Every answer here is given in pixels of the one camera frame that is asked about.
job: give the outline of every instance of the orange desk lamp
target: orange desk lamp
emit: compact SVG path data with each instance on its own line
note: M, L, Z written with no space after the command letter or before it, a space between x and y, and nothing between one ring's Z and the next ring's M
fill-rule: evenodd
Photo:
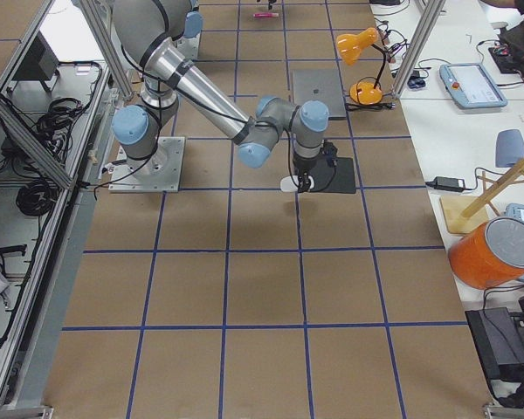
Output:
M372 46L383 55L383 64L375 78L375 83L360 81L349 88L349 97L361 105L374 105L383 99L383 92L380 89L380 79L386 66L386 52L375 45L379 35L375 28L368 28L358 35L345 33L335 40L335 45L340 53L341 59L347 64L352 65L359 59L363 50Z

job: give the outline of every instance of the lamp arm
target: lamp arm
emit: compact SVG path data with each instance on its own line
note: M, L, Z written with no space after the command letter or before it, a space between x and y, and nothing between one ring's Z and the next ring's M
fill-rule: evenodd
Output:
M376 46L375 44L371 44L371 46L383 55L383 64L381 65L381 69L378 71L378 74L376 75L375 85L373 86L374 88L376 88L383 75L384 67L386 66L386 52L383 48Z

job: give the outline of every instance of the blue joint cap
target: blue joint cap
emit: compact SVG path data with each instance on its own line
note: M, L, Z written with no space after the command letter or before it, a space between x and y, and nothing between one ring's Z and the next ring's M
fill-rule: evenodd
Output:
M123 107L114 114L112 127L116 139L130 146L141 140L148 131L148 113L136 105Z
M203 28L203 17L199 11L191 11L186 15L184 25L184 37L187 39L195 38Z
M264 112L264 108L266 107L266 105L276 98L277 96L262 96L260 98L259 105L256 106L256 117L259 118L260 115Z
M238 146L238 158L249 168L259 168L270 157L268 147L256 142L248 142Z
M328 127L330 112L328 111L328 106L319 100L305 102L300 107L299 115L303 124L316 133L321 133Z

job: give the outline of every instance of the lamp base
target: lamp base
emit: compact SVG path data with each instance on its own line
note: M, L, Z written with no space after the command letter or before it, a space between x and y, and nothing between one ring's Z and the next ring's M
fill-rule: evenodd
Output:
M473 216L465 218L462 211L467 208L476 196L441 196L440 205L445 216L446 229L451 234L464 235L475 230L485 221L489 221L487 209L484 207Z
M349 88L349 97L361 105L375 105L383 99L383 91L375 83L363 81Z

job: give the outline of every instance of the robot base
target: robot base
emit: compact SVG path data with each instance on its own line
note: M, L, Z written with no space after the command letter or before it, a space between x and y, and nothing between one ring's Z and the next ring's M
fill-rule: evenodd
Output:
M109 190L114 193L178 192L185 141L184 137L159 137L158 147L164 148L169 156L167 163L149 177L138 179L131 175L122 179L120 183L110 184ZM126 159L126 153L122 148L117 159ZM127 174L128 165L121 164L114 167L112 179L121 179Z

